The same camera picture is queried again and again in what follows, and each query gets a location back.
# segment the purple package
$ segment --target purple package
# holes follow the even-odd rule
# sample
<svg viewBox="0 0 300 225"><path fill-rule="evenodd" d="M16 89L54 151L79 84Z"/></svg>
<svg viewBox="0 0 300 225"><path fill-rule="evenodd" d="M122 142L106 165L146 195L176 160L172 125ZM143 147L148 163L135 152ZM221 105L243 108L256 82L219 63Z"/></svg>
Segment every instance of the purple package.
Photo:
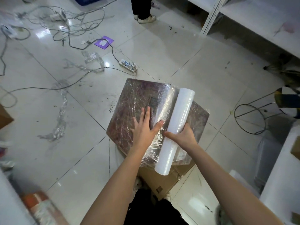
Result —
<svg viewBox="0 0 300 225"><path fill-rule="evenodd" d="M113 43L113 39L107 37L107 36L103 36L102 39L99 39L95 45L99 46L100 48L102 48L103 50L105 50L110 44Z"/></svg>

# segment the white cylindrical roll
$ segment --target white cylindrical roll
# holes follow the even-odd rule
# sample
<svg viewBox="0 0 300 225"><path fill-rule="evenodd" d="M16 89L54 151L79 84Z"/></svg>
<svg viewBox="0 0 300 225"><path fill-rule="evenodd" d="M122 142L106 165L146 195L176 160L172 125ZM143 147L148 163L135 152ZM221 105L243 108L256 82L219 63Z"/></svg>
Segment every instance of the white cylindrical roll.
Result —
<svg viewBox="0 0 300 225"><path fill-rule="evenodd" d="M187 88L181 88L171 115L167 131L177 134L182 131L194 99L195 92ZM159 153L159 158L155 166L155 171L161 175L168 175L178 145L166 138Z"/></svg>

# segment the blue plastic crate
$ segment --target blue plastic crate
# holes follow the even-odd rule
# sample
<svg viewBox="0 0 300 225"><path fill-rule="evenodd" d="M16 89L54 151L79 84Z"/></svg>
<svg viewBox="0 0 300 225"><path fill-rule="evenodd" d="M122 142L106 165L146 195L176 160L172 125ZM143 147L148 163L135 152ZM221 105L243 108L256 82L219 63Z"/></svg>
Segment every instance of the blue plastic crate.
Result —
<svg viewBox="0 0 300 225"><path fill-rule="evenodd" d="M84 5L88 5L88 4L91 4L91 3L94 3L96 1L100 1L100 0L75 0L78 4L80 4L81 6L84 6Z"/></svg>

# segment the hand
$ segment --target hand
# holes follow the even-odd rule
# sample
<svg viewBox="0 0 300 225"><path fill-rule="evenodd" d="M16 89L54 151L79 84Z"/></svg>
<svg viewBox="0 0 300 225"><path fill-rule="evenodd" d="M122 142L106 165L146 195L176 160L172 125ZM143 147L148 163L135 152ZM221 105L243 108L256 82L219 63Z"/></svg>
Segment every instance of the hand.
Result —
<svg viewBox="0 0 300 225"><path fill-rule="evenodd" d="M177 143L187 153L199 147L189 123L185 124L181 133L165 132L164 135Z"/></svg>
<svg viewBox="0 0 300 225"><path fill-rule="evenodd" d="M159 121L150 130L150 107L147 107L147 112L145 115L145 109L142 108L140 121L137 122L136 118L133 117L134 129L130 129L133 132L133 145L129 153L140 151L142 155L145 154L148 147L151 145L155 135L158 133L159 129L163 126L163 121Z"/></svg>

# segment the shoe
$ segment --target shoe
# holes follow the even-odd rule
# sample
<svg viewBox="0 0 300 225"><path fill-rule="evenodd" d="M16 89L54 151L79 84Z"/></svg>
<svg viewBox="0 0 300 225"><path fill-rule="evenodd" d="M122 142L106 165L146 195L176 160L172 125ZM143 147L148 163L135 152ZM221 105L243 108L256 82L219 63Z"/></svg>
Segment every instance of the shoe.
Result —
<svg viewBox="0 0 300 225"><path fill-rule="evenodd" d="M141 20L141 19L138 19L137 22L139 24L147 24L147 23L152 23L156 21L156 16L152 16L150 15L148 18L144 19L144 20Z"/></svg>

